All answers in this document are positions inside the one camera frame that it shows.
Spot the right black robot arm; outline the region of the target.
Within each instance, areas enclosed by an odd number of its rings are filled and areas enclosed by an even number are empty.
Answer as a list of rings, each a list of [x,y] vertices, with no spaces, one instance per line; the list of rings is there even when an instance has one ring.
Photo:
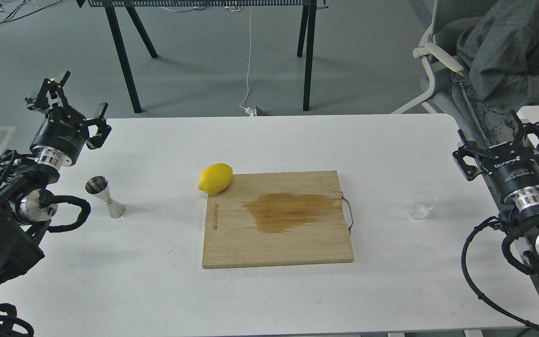
[[[467,252],[476,235],[486,228],[504,233],[501,252],[516,270],[539,282],[539,122],[516,122],[512,140],[494,145],[485,128],[475,136],[458,130],[460,144],[453,157],[467,181],[483,176],[500,213],[473,228],[461,251],[464,278],[477,298],[492,309],[539,331],[539,324],[503,309],[473,282],[467,267]],[[539,295],[539,283],[536,287]]]

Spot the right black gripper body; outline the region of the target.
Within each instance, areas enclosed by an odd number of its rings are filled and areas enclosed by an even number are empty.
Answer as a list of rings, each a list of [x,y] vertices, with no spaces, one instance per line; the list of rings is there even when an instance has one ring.
[[[513,195],[518,190],[535,189],[539,192],[539,165],[532,149],[503,143],[486,153],[481,159],[481,168],[501,203],[513,203]]]

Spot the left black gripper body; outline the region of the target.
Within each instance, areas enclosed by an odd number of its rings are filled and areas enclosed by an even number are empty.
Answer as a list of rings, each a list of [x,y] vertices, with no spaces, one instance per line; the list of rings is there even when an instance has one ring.
[[[76,164],[85,140],[88,138],[86,118],[72,107],[54,106],[45,115],[30,151],[39,155],[45,149],[62,153],[62,166]]]

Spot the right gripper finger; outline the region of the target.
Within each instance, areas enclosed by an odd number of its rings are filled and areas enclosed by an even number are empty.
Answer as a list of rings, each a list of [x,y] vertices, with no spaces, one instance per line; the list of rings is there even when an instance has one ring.
[[[538,139],[538,143],[535,145],[535,156],[539,156],[539,122],[535,124],[530,122],[522,122],[518,117],[517,111],[511,110],[511,117],[513,120],[513,141],[509,143],[509,154],[515,154],[524,148],[524,141],[527,136],[532,134]]]
[[[490,177],[491,171],[483,166],[483,162],[486,158],[491,158],[491,151],[480,147],[477,141],[468,140],[461,129],[458,129],[458,135],[460,142],[452,156],[465,179],[470,182],[479,175]]]

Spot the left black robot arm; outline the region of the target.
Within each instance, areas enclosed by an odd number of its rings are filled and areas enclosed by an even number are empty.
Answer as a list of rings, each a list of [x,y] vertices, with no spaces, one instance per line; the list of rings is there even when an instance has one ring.
[[[98,105],[92,119],[68,104],[63,87],[69,75],[67,71],[44,79],[39,90],[26,98],[29,110],[45,116],[30,153],[7,150],[0,155],[0,285],[26,274],[43,259],[39,244],[45,233],[73,231],[91,211],[86,200],[47,190],[58,181],[61,167],[76,164],[83,147],[102,147],[111,132],[103,117],[107,103]],[[34,333],[17,316],[14,305],[0,304],[0,337],[32,337]]]

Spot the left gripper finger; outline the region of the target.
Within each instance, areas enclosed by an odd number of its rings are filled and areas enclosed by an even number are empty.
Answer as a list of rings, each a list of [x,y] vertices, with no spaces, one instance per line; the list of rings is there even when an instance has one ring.
[[[69,107],[63,87],[68,81],[70,74],[70,71],[66,71],[61,73],[59,77],[43,79],[40,88],[34,90],[30,97],[25,98],[27,109],[47,115],[53,109],[50,99],[52,103],[60,105],[63,109]]]
[[[104,117],[108,106],[108,103],[99,104],[96,109],[95,116],[84,121],[84,126],[86,128],[96,126],[96,133],[85,140],[87,147],[91,150],[103,147],[103,144],[107,140],[107,137],[112,130],[111,126],[107,124],[107,120]]]

